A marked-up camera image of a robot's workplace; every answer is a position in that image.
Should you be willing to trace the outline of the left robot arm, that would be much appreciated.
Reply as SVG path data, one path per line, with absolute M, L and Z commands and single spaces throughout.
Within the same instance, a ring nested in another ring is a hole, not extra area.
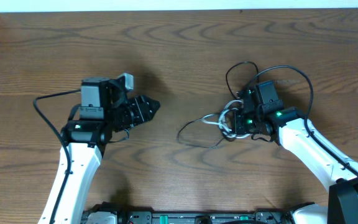
M 60 144 L 60 161 L 40 223 L 126 223 L 126 214 L 106 203 L 89 211 L 85 203 L 93 177 L 113 133 L 125 133 L 151 121 L 160 103 L 145 95 L 128 98 L 134 77 L 91 77 L 81 82 L 81 102 L 69 114 L 61 131 L 53 128 Z

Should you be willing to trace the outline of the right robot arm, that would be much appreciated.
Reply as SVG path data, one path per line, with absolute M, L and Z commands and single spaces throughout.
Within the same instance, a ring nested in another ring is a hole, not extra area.
M 285 108 L 273 82 L 247 85 L 237 97 L 241 105 L 234 112 L 234 132 L 290 151 L 328 191 L 328 206 L 299 205 L 282 222 L 358 223 L 358 162 L 329 142 L 301 110 Z

